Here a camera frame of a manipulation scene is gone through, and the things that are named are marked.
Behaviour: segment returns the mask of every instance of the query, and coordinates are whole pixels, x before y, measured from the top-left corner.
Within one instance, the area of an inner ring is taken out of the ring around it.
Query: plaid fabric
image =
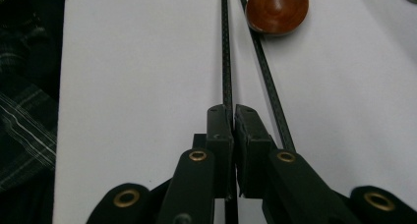
[[[0,29],[0,194],[55,168],[58,104],[25,78],[29,43],[43,36]]]

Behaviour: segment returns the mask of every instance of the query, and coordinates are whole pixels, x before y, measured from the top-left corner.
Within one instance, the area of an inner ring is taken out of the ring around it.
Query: white table
[[[238,0],[234,103],[278,134]],[[220,0],[67,0],[54,223],[85,223],[113,187],[173,175],[221,103]],[[310,0],[294,33],[264,41],[297,148],[336,191],[386,189],[417,209],[417,5]],[[215,223],[223,223],[222,201]],[[239,198],[241,223],[266,223]]]

